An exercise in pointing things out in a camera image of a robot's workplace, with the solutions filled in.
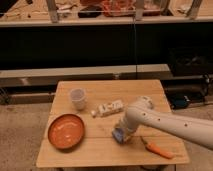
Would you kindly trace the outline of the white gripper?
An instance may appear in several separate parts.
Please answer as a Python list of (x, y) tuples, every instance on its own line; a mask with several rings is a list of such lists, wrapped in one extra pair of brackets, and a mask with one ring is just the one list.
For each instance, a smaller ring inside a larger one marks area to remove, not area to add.
[(133, 136), (133, 134), (136, 132), (138, 128), (138, 126), (130, 125), (128, 122), (123, 120), (120, 120), (116, 125), (119, 125), (120, 127), (124, 129), (125, 142), (127, 142)]

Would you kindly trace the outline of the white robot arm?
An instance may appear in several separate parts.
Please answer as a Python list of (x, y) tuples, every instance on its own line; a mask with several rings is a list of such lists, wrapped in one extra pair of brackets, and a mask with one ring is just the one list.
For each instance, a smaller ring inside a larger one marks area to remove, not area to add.
[(140, 125), (159, 129), (213, 150), (213, 121), (158, 112), (147, 96), (140, 96), (127, 106), (112, 135), (118, 143), (123, 144)]

